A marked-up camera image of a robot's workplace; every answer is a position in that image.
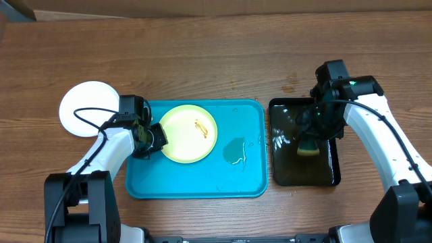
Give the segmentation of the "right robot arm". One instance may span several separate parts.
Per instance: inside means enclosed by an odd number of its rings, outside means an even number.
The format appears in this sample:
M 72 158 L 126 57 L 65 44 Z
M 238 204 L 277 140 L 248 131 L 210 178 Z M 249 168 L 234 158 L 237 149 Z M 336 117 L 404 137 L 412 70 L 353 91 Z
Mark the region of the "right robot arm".
M 392 115 L 373 76 L 351 77 L 342 60 L 315 71 L 312 105 L 298 112 L 299 155 L 316 155 L 320 140 L 341 138 L 345 126 L 362 141 L 385 195 L 365 223 L 331 228 L 324 242 L 430 242 L 431 165 Z

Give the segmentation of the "yellow plate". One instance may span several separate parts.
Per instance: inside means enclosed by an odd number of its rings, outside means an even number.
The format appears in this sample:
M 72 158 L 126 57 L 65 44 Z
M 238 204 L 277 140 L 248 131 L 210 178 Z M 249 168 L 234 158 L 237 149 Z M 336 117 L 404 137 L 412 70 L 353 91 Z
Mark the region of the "yellow plate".
M 167 138 L 162 153 L 177 163 L 195 163 L 204 159 L 217 142 L 215 119 L 197 105 L 174 107 L 159 123 Z

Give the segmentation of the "green yellow sponge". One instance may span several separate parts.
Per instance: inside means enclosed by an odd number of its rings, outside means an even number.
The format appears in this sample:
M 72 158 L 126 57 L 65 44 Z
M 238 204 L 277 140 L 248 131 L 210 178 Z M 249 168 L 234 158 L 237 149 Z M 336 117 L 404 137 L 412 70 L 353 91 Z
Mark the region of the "green yellow sponge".
M 298 142 L 297 155 L 312 157 L 319 155 L 320 150 L 317 142 L 311 139 L 302 139 Z

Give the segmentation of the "white plate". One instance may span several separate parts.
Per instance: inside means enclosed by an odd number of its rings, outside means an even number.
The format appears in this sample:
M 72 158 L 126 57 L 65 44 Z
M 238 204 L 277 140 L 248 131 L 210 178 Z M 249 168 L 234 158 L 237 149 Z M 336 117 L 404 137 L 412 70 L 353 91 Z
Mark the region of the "white plate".
M 74 86 L 62 98 L 59 106 L 61 125 L 73 135 L 93 137 L 98 130 L 74 115 L 80 108 L 92 108 L 76 114 L 99 127 L 119 110 L 119 95 L 110 85 L 92 80 Z

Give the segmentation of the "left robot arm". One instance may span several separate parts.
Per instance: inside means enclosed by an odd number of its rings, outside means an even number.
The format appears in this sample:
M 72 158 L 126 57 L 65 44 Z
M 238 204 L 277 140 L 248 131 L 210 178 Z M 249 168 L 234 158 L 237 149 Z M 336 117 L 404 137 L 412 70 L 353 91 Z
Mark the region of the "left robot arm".
M 128 157 L 150 159 L 167 144 L 149 102 L 122 95 L 119 109 L 97 126 L 97 140 L 75 167 L 44 183 L 45 243 L 151 242 L 148 231 L 120 221 L 113 179 Z

